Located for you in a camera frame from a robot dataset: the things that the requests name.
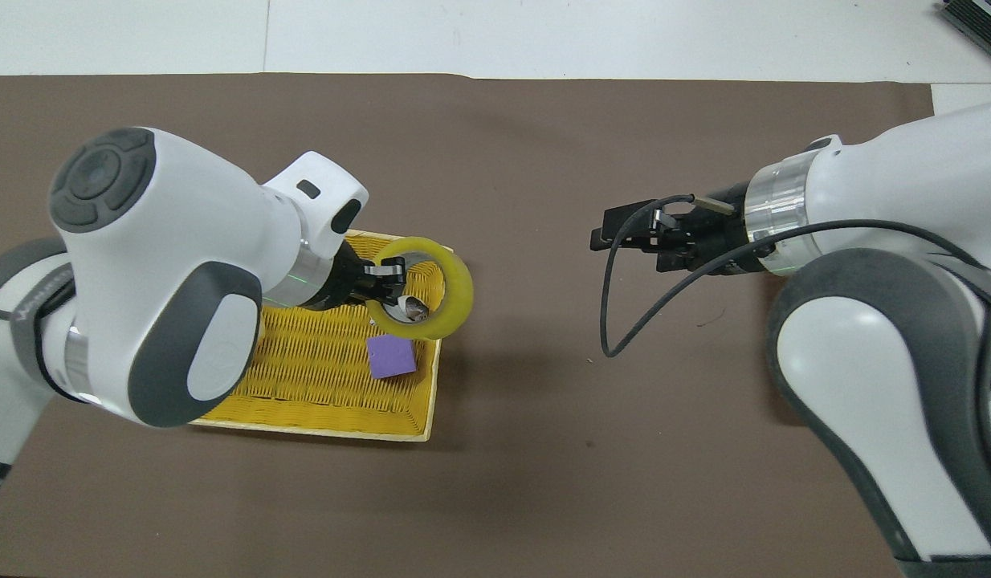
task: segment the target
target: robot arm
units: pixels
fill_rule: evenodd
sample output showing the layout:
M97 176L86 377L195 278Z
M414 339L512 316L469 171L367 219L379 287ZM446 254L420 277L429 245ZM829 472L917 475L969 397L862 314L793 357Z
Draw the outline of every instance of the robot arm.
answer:
M375 266L345 241L366 202L316 153L261 186L154 128L85 143L51 187L75 288L73 318L47 340L51 387L141 424L182 425L241 380L261 306L406 303L406 258ZM406 325L424 332L430 321Z
M782 394L904 574L991 576L991 105L860 145L826 136L748 183L686 198L689 213L610 209L591 248L696 271L682 287L705 273L792 275L768 331Z

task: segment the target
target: purple sponge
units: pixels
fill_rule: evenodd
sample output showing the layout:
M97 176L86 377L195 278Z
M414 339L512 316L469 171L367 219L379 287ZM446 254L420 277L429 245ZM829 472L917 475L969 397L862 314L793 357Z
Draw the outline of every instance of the purple sponge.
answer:
M375 380L418 370L418 363L414 361L414 342L402 337L368 337L367 361Z

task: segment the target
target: brown mat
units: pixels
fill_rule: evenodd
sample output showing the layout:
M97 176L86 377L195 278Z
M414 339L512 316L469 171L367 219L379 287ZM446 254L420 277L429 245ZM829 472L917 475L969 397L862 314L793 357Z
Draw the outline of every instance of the brown mat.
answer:
M706 279L603 359L602 210L708 193L839 132L930 113L924 85L451 76L0 77L0 252L50 234L79 143L175 132L262 181L306 149L371 191L356 227L472 268L430 442L155 431L55 400L0 494L0 573L881 576L838 464L786 423L767 275ZM613 336L676 280L622 255Z

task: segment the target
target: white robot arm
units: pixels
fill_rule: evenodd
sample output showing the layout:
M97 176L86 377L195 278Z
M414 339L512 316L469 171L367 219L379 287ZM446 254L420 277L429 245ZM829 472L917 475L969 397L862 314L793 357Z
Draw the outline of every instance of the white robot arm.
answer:
M903 574L991 577L991 105L860 145L826 136L748 183L671 201L696 208L611 209L591 248L694 271L650 312L698 275L792 275L768 326L782 394ZM608 355L649 318L616 348L603 333Z

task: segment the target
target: yellow basket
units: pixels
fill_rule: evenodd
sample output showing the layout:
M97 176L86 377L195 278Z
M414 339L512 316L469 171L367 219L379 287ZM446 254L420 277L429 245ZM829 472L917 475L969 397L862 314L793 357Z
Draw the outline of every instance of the yellow basket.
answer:
M372 259L398 237L349 231L357 255ZM407 275L407 293L432 307L445 290L434 263ZM414 341L418 370L375 380L368 337L380 336L366 307L331 311L265 307L263 337L242 383L195 425L311 435L425 442L434 412L441 340Z

